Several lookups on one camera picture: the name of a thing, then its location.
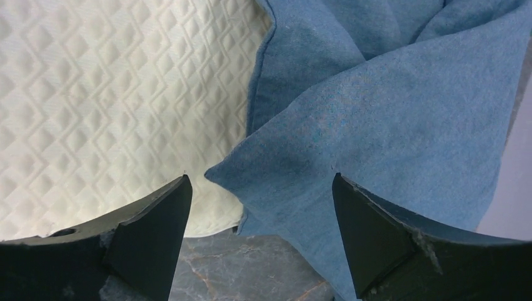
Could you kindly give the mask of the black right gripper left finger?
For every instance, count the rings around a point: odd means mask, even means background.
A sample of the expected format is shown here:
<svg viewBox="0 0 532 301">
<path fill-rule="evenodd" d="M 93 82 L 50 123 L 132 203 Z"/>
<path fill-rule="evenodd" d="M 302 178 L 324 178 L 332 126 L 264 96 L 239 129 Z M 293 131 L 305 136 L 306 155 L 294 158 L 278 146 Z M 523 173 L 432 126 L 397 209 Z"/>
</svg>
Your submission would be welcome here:
<svg viewBox="0 0 532 301">
<path fill-rule="evenodd" d="M 50 236 L 1 243 L 2 300 L 167 300 L 193 188 L 181 176 Z"/>
</svg>

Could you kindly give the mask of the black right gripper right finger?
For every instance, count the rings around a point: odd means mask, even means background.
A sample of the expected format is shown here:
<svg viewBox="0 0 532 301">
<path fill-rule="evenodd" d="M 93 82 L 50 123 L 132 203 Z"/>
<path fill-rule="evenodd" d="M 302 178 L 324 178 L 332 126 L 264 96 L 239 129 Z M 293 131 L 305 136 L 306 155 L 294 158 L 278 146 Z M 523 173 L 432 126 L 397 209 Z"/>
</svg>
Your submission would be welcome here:
<svg viewBox="0 0 532 301">
<path fill-rule="evenodd" d="M 341 174 L 332 195 L 359 299 L 531 299 L 530 242 L 439 223 Z"/>
</svg>

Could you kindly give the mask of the white pillow with yellow side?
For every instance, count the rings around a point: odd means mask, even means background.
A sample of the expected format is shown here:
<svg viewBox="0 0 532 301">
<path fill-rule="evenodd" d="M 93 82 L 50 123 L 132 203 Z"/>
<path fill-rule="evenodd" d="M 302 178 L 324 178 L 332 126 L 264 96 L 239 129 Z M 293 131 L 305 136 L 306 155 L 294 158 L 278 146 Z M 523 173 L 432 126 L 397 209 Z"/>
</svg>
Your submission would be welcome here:
<svg viewBox="0 0 532 301">
<path fill-rule="evenodd" d="M 1 239 L 47 236 L 186 174 L 186 236 L 236 226 L 205 171 L 245 136 L 255 1 L 2 1 Z"/>
</svg>

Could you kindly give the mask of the blue fabric pillowcase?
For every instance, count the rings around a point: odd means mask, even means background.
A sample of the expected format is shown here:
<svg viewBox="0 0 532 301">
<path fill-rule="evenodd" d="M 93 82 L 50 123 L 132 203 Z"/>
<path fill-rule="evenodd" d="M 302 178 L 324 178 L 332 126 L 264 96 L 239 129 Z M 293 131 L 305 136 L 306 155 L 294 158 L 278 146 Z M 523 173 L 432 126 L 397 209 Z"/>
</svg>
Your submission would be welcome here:
<svg viewBox="0 0 532 301">
<path fill-rule="evenodd" d="M 244 206 L 241 235 L 287 240 L 355 300 L 336 173 L 473 230 L 494 195 L 530 1 L 261 1 L 247 136 L 206 178 Z"/>
</svg>

